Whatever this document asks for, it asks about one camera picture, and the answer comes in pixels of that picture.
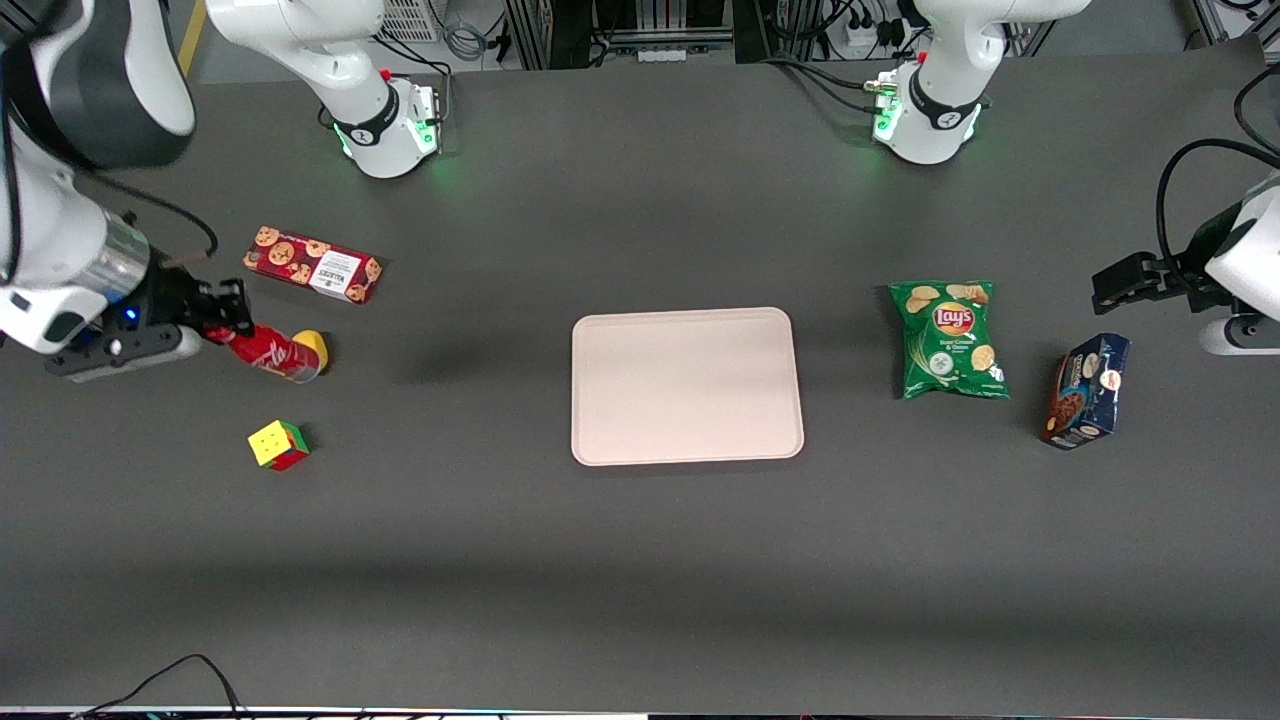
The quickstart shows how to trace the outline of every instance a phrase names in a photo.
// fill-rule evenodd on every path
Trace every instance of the lays logo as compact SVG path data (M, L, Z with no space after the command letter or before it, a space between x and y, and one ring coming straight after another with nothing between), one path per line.
M973 310L959 302L943 302L933 309L933 324L948 336L963 336L973 329Z

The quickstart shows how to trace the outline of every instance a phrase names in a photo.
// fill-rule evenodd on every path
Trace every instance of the red soda can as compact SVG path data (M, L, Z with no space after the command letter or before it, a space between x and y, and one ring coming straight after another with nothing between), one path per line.
M229 347L250 365L300 384L316 379L329 361L324 340L315 331L303 331L291 338L275 328L255 324L253 337L230 328L207 328L202 334L210 342Z

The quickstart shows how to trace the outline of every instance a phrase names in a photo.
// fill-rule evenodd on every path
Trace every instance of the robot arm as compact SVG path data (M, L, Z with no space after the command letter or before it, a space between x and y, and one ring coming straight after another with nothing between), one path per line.
M1230 307L1201 332L1215 355L1280 355L1280 173L1196 231L1170 260L1135 252L1093 275L1093 311L1187 296L1192 313Z
M375 178L402 176L438 149L429 87L383 77L356 40L383 26L384 0L207 0L229 41L293 70L329 110L343 151Z
M1005 56L1001 23L1046 22L1074 15L1089 0L915 0L933 27L928 60L906 63L869 83L886 88L878 102L888 117L873 137L904 160L950 160L973 136L979 99Z
M195 108L159 0L55 3L3 58L0 332L87 379L196 352L198 328L243 328L238 281L193 279L114 213L81 195L74 169L172 163Z

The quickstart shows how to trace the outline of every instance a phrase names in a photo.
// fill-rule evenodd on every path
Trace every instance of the cookie box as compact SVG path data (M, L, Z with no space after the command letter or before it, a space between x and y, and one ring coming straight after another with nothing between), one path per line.
M1069 352L1059 365L1041 439L1074 450L1114 433L1128 359L1129 341L1115 333L1102 333Z
M356 305L372 297L383 275L383 265L372 255L266 225L244 254L244 266Z

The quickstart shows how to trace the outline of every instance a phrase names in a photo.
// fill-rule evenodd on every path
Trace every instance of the dark gray table surface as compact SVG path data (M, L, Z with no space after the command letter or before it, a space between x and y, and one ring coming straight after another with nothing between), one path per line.
M1089 309L1261 67L1009 61L937 168L773 68L470 74L443 156L390 182L302 85L200 88L187 158L131 176L223 232L200 274L274 224L385 256L383 287L248 278L261 320L334 333L303 387L216 348L87 386L0 352L0 702L201 651L253 705L1280 716L1280 366L1201 352L1180 301ZM1198 155L1178 242L1263 176ZM975 277L1014 400L896 400L877 286ZM580 316L763 305L795 324L799 457L573 461ZM1055 359L1103 329L1134 341L1119 436L1041 445ZM244 442L276 418L316 446L283 475ZM218 697L191 670L147 698Z

